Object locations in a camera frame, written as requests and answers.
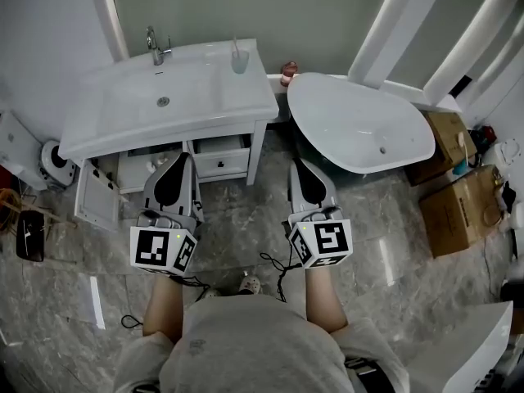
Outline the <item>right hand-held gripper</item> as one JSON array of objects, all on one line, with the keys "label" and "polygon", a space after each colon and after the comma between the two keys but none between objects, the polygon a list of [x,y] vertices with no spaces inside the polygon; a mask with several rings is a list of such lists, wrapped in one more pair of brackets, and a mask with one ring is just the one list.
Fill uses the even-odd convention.
[{"label": "right hand-held gripper", "polygon": [[353,254],[351,222],[343,216],[334,182],[320,168],[293,159],[287,195],[287,240],[303,268],[334,266]]}]

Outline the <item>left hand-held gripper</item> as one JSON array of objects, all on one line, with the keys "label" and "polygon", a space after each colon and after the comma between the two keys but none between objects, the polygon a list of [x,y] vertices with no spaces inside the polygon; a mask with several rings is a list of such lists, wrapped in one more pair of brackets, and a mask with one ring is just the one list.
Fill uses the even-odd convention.
[{"label": "left hand-held gripper", "polygon": [[181,152],[146,181],[143,208],[130,228],[130,264],[149,273],[183,278],[197,248],[203,222],[192,156]]}]

